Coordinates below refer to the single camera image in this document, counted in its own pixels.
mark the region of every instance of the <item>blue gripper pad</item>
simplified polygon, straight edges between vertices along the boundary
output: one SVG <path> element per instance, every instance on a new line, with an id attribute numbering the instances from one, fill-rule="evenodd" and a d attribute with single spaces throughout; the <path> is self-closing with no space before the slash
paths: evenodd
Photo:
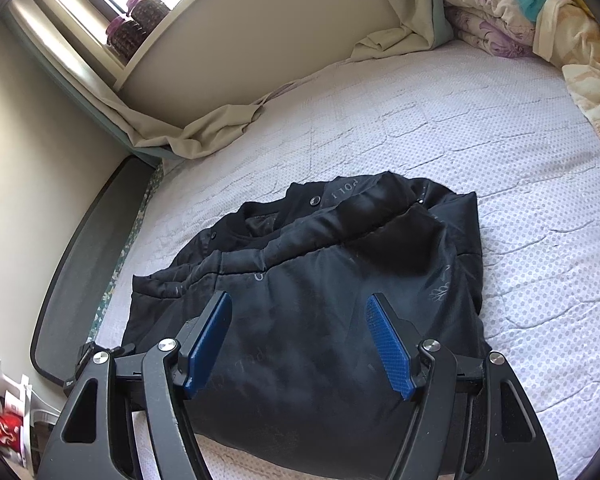
<path id="1" fill-rule="evenodd" d="M 216 306 L 197 344 L 189 355 L 189 373 L 184 383 L 184 393 L 188 399 L 191 399 L 208 381 L 226 333 L 229 330 L 231 318 L 231 297 L 225 293 L 218 301 L 218 306 Z"/>
<path id="2" fill-rule="evenodd" d="M 375 296 L 367 300 L 365 314 L 366 325 L 376 343 L 392 388 L 400 393 L 403 399 L 411 399 L 416 388 L 411 381 L 409 357 Z"/>

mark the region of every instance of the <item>polka dot bedsheet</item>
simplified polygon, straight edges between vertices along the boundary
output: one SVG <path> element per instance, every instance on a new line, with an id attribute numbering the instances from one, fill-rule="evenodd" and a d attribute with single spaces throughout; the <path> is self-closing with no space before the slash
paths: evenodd
<path id="1" fill-rule="evenodd" d="M 540 59 L 453 41 L 305 78 L 233 144 L 164 177 L 96 341 L 122 340 L 133 274 L 168 266 L 244 201 L 385 170 L 477 193 L 487 341 L 525 387 L 560 480 L 573 480 L 600 446 L 600 141 Z M 142 413 L 136 440 L 145 479 L 158 479 Z M 216 480 L 308 477 L 207 439 L 202 451 Z"/>

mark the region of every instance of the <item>black jacket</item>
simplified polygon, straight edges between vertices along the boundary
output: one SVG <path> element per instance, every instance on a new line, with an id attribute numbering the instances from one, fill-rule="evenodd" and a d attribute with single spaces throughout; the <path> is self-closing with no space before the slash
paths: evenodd
<path id="1" fill-rule="evenodd" d="M 124 343 L 175 336 L 217 290 L 234 318 L 188 403 L 197 433 L 334 478 L 384 478 L 413 405 L 393 391 L 366 327 L 369 295 L 454 353 L 482 357 L 474 193 L 392 173 L 292 184 L 245 203 L 174 262 L 135 277 Z"/>

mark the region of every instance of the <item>beige wall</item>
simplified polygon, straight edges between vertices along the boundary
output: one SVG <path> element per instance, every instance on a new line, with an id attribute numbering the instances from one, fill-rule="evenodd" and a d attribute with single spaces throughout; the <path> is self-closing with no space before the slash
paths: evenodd
<path id="1" fill-rule="evenodd" d="M 30 362 L 33 329 L 64 248 L 125 155 L 0 24 L 0 358 L 59 407 Z"/>

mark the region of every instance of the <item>jar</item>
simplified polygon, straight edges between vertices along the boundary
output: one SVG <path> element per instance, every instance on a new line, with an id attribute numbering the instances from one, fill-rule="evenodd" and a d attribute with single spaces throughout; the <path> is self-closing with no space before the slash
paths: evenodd
<path id="1" fill-rule="evenodd" d="M 126 16 L 117 16 L 107 27 L 107 44 L 128 62 L 146 40 L 148 33 L 142 26 Z"/>
<path id="2" fill-rule="evenodd" d="M 127 15 L 140 23 L 148 34 L 171 10 L 162 0 L 128 0 L 126 6 Z"/>

